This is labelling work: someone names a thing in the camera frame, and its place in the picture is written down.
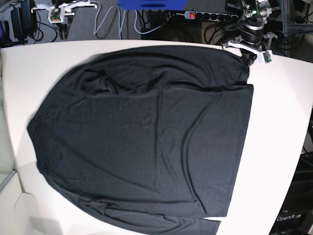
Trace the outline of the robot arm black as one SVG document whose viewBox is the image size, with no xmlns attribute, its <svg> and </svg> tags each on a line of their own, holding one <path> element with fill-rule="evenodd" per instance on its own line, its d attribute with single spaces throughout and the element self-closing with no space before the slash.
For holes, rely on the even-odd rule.
<svg viewBox="0 0 313 235">
<path fill-rule="evenodd" d="M 223 43 L 223 49 L 237 48 L 247 67 L 255 61 L 267 64 L 274 61 L 271 43 L 277 39 L 273 32 L 265 32 L 272 8 L 268 0 L 227 0 L 225 8 L 235 14 L 236 19 L 223 26 L 224 32 L 232 33 L 231 39 Z"/>
</svg>

